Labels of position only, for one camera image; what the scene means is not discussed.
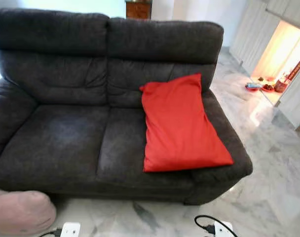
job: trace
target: sofa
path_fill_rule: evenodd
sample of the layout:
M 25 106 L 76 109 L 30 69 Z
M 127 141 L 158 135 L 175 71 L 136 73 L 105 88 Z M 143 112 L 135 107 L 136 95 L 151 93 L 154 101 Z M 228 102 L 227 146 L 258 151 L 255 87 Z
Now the sofa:
M 0 188 L 193 205 L 226 192 L 252 162 L 209 89 L 223 33 L 211 22 L 0 9 Z M 194 73 L 234 165 L 143 172 L 139 87 Z

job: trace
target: loveseat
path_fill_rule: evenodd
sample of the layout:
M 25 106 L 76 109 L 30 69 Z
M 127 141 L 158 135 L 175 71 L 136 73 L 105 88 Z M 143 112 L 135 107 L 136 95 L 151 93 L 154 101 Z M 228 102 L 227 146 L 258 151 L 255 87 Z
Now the loveseat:
M 0 9 L 0 188 L 209 202 L 252 162 L 209 89 L 224 30 L 35 9 Z M 234 164 L 143 172 L 139 87 L 201 73 L 206 114 Z

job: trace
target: red pillow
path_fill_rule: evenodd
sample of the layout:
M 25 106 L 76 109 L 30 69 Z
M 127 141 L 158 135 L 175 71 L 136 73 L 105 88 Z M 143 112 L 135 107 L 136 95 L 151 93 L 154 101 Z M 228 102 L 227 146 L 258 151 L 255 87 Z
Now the red pillow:
M 140 87 L 146 112 L 144 171 L 172 171 L 233 164 L 207 119 L 201 74 Z

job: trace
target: power cord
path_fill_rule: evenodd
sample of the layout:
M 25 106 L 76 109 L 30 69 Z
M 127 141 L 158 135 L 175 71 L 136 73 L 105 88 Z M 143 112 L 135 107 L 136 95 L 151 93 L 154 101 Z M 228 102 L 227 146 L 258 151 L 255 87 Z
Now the power cord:
M 39 237 L 43 237 L 46 235 L 55 235 L 55 237 L 60 237 L 61 232 L 62 232 L 62 228 L 57 228 L 56 230 L 44 233 L 44 234 L 40 235 Z
M 230 233 L 234 236 L 234 237 L 238 237 L 235 232 L 233 232 L 228 226 L 226 226 L 223 222 L 221 222 L 220 220 L 216 219 L 215 217 L 212 217 L 212 216 L 208 216 L 208 215 L 198 215 L 194 218 L 194 222 L 196 225 L 198 225 L 200 228 L 203 228 L 204 230 L 206 230 L 208 233 L 210 234 L 215 234 L 215 226 L 214 225 L 208 225 L 208 226 L 202 226 L 200 225 L 198 222 L 197 222 L 197 219 L 198 218 L 201 218 L 201 217 L 205 217 L 205 218 L 209 218 L 209 219 L 212 219 L 214 221 L 217 221 L 218 223 L 220 223 L 221 225 L 223 225 L 224 227 L 226 227 L 226 229 L 228 231 L 230 231 Z

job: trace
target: sofa armrest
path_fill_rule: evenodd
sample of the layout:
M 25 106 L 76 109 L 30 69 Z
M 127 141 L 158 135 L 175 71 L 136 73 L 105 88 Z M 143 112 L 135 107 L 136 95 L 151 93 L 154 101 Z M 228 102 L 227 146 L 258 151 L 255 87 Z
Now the sofa armrest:
M 211 90 L 202 93 L 204 109 L 219 138 L 231 154 L 233 165 L 192 170 L 195 182 L 227 182 L 241 179 L 253 171 L 252 162 L 235 130 Z
M 0 79 L 0 154 L 37 104 L 19 87 Z

